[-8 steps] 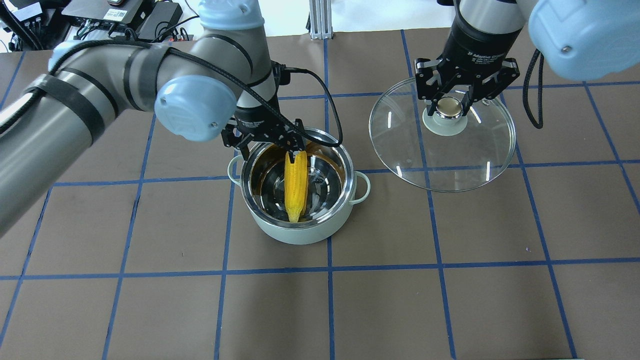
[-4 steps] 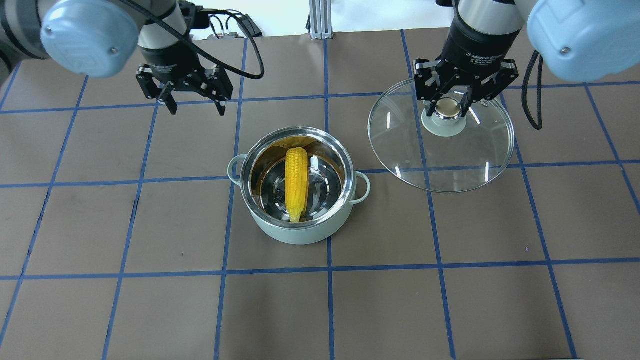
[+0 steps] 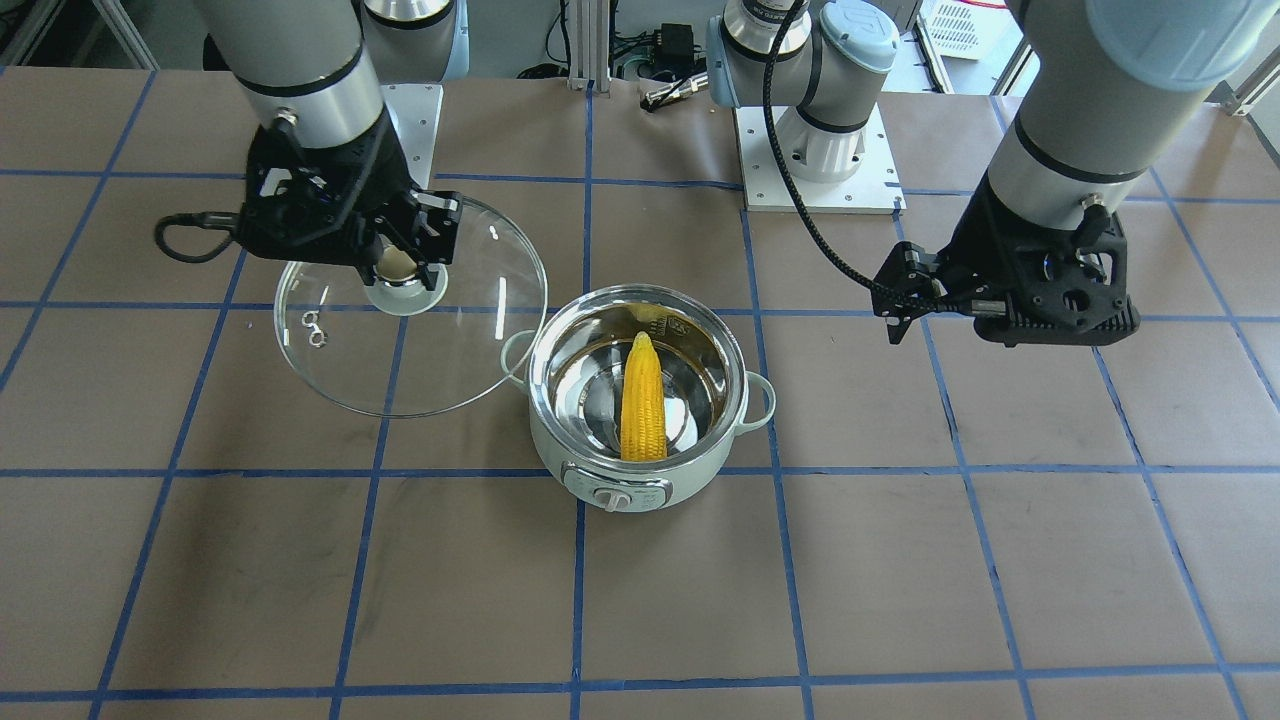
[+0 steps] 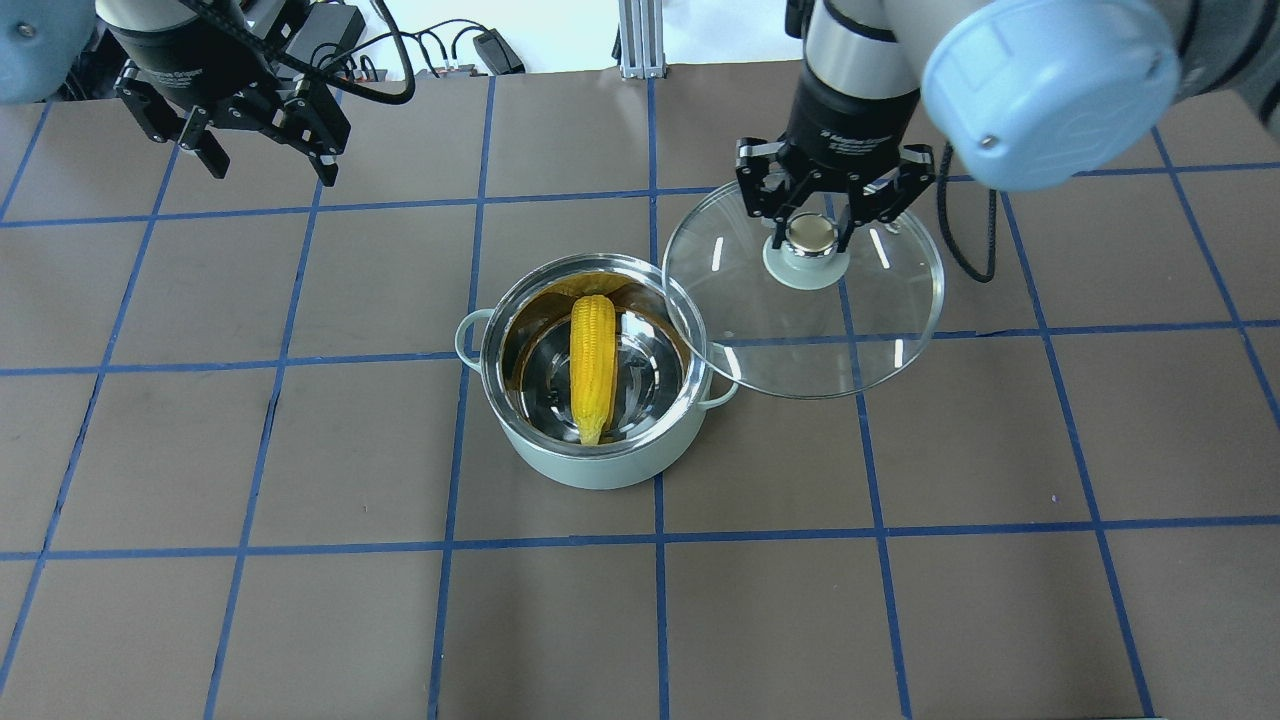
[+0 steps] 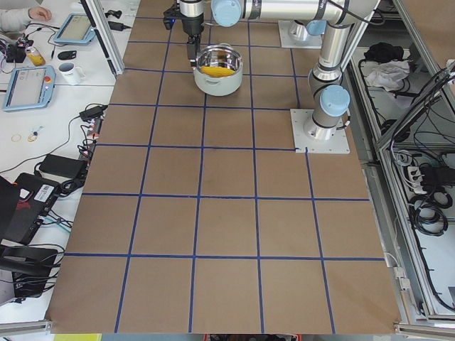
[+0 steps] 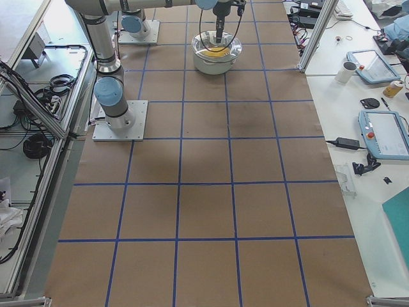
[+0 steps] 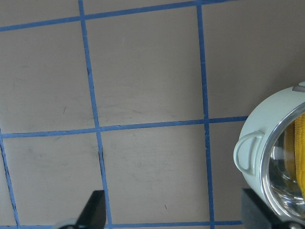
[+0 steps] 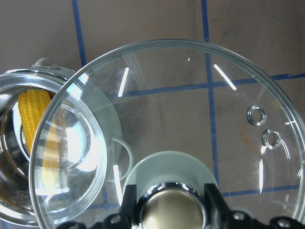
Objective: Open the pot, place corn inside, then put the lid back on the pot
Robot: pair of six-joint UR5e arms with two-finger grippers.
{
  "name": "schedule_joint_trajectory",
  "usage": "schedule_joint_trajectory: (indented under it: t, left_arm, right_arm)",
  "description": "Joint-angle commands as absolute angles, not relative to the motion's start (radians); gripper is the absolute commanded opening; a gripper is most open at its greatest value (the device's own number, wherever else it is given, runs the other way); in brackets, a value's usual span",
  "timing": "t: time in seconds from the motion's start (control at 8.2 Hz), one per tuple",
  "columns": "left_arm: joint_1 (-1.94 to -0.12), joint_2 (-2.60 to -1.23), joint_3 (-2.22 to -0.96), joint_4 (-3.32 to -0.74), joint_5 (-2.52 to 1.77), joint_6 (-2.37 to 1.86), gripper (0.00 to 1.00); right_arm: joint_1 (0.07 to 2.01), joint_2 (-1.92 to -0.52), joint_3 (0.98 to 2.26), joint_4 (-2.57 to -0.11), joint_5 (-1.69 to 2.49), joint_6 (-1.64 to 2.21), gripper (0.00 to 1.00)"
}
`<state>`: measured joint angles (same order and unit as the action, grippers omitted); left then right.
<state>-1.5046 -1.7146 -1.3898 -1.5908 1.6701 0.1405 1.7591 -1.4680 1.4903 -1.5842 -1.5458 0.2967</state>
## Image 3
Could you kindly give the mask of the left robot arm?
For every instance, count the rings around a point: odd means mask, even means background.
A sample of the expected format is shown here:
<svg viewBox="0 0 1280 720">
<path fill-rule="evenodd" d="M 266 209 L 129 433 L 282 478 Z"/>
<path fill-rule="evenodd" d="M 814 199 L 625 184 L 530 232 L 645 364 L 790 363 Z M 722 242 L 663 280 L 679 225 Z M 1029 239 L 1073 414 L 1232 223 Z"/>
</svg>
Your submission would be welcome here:
<svg viewBox="0 0 1280 720">
<path fill-rule="evenodd" d="M 760 108 L 774 167 L 801 223 L 870 292 L 891 343 L 933 313 L 989 342 L 1106 346 L 1134 334 L 1117 209 L 1213 87 L 1249 55 L 1275 1 L 1010 1 L 1039 70 L 948 243 L 897 243 L 874 277 L 822 237 L 799 181 L 835 184 L 899 53 L 868 1 L 728 1 L 707 32 L 707 69 L 645 95 L 655 111 L 708 87 Z"/>
</svg>

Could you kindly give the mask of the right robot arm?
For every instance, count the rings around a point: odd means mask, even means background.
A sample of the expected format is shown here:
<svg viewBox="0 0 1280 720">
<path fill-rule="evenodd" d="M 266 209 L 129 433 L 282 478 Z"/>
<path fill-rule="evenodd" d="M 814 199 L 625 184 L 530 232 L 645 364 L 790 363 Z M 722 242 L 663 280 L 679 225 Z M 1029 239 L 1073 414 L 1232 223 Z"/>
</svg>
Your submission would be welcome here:
<svg viewBox="0 0 1280 720">
<path fill-rule="evenodd" d="M 351 266 L 369 287 L 434 291 L 460 196 L 428 191 L 384 92 L 466 74 L 466 3 L 196 6 L 259 118 L 230 238 L 257 258 Z"/>
</svg>

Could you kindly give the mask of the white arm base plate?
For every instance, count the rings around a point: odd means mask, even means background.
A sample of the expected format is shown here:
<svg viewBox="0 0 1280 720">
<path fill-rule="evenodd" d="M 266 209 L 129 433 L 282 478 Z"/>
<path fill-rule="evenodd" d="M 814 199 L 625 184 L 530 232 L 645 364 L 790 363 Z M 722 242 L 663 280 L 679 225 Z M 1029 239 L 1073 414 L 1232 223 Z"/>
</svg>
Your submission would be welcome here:
<svg viewBox="0 0 1280 720">
<path fill-rule="evenodd" d="M 733 111 L 749 211 L 794 211 L 765 132 L 760 108 Z M 851 133 L 805 123 L 792 108 L 774 110 L 774 129 L 788 170 L 810 214 L 891 214 L 906 206 L 881 109 Z"/>
</svg>

